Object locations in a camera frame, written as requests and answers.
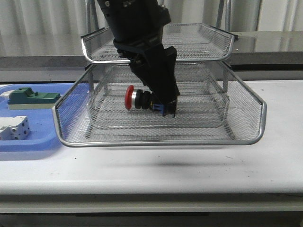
white curtain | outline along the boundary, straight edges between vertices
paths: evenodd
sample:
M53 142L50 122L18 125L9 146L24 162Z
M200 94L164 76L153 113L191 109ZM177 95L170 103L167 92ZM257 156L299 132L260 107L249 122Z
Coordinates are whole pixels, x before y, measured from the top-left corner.
M173 23L216 24L219 0L159 0ZM105 25L96 3L99 26ZM224 29L224 17L221 28ZM2 35L85 34L84 0L0 0ZM232 31L303 30L303 0L232 0Z

blue plastic tray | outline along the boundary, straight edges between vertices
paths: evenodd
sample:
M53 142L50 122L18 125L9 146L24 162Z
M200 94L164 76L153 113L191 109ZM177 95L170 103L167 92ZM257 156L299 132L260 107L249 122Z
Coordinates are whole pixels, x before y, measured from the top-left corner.
M72 84L14 84L0 87L0 94L20 87L31 87L34 92L56 92L63 95ZM25 140L0 140L0 151L39 151L60 144L53 123L51 109L9 110L7 100L0 97L0 117L27 116L30 134Z

green electrical component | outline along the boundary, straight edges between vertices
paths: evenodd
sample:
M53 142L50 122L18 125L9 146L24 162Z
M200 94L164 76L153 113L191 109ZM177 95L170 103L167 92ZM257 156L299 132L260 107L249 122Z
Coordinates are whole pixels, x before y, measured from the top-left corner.
M10 110L50 109L60 98L60 93L34 92L30 87L21 87L9 95Z

white table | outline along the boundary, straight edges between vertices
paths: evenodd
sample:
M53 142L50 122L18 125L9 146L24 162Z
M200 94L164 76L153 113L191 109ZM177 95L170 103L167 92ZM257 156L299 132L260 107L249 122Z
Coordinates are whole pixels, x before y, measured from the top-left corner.
M125 199L122 199L124 205L104 203L102 196L106 194L123 197L121 194L303 193L303 80L251 81L247 84L268 105L264 136L254 145L115 148L61 145L48 151L0 152L0 194L2 198L51 194L56 200L63 194L79 195L81 200L86 197L89 200L88 203L83 201L82 211L87 208L86 211L92 212L99 207L99 211L111 212L122 211L123 207L136 211L140 204L131 209L131 201ZM89 194L101 196L99 205L92 205L94 199ZM204 199L197 199L200 200L201 204L196 204L199 210L207 205ZM288 205L293 209L290 210L303 210L300 197L291 200L292 204ZM186 210L184 204L179 205L180 209ZM195 210L193 201L187 205L188 210ZM276 201L269 209L278 205ZM39 206L34 209L28 204L27 208L30 207L32 212L39 211ZM54 205L53 210L51 207L47 203L41 205L45 212L55 211L58 206ZM79 212L71 206L64 207L61 203L62 212ZM0 200L0 212L18 209L29 212L17 202ZM178 210L178 205L174 204L168 210L172 209Z

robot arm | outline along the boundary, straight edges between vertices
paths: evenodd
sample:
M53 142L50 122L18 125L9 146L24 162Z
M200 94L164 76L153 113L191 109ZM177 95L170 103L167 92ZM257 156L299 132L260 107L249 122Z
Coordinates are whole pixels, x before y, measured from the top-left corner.
M157 0L98 0L114 34L120 57L130 60L131 71L152 94L137 91L135 107L175 114L179 90L175 80L176 49L162 45L169 11Z

